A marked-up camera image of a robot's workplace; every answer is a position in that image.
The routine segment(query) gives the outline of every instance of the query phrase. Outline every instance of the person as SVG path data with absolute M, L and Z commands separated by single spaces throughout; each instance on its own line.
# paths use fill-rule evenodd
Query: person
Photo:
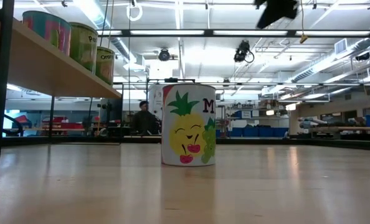
M 153 134 L 153 127 L 156 122 L 156 117 L 148 111 L 148 105 L 147 101 L 141 101 L 141 111 L 133 117 L 132 128 L 141 135 Z

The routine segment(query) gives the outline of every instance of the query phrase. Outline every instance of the white wall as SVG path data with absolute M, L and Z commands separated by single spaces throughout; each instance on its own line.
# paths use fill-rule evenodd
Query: white wall
M 309 105 L 302 104 L 299 109 L 299 116 L 318 116 L 326 113 L 357 111 L 357 116 L 363 116 L 363 108 L 370 107 L 370 96 L 365 95 L 365 92 L 352 92 L 351 100 L 344 100 L 344 95 L 339 98 L 334 98 L 333 102 L 323 105 L 314 105 L 310 108 Z

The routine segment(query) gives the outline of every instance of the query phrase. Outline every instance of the wooden shelf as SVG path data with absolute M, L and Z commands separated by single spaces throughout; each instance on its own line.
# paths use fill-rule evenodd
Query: wooden shelf
M 110 85 L 15 19 L 8 82 L 54 96 L 121 98 Z

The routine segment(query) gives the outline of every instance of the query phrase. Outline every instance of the pineapple drawing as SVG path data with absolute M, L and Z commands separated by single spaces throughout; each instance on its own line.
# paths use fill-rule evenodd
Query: pineapple drawing
M 199 102 L 188 102 L 187 97 L 188 93 L 181 97 L 177 91 L 176 100 L 168 104 L 176 107 L 170 113 L 178 114 L 169 132 L 169 143 L 183 164 L 188 164 L 195 157 L 201 156 L 206 146 L 203 139 L 205 130 L 203 118 L 199 114 L 192 113 L 192 108 Z

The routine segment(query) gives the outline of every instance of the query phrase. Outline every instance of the colorful can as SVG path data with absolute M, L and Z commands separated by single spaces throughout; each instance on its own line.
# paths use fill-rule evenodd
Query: colorful can
M 113 84 L 113 70 L 115 68 L 115 53 L 106 47 L 98 47 L 96 75 L 107 84 Z
M 174 166 L 216 163 L 216 89 L 176 84 L 163 88 L 161 160 Z
M 26 11 L 23 12 L 23 23 L 65 55 L 69 55 L 72 27 L 68 22 L 46 12 Z
M 70 57 L 95 74 L 98 32 L 91 27 L 71 22 Z

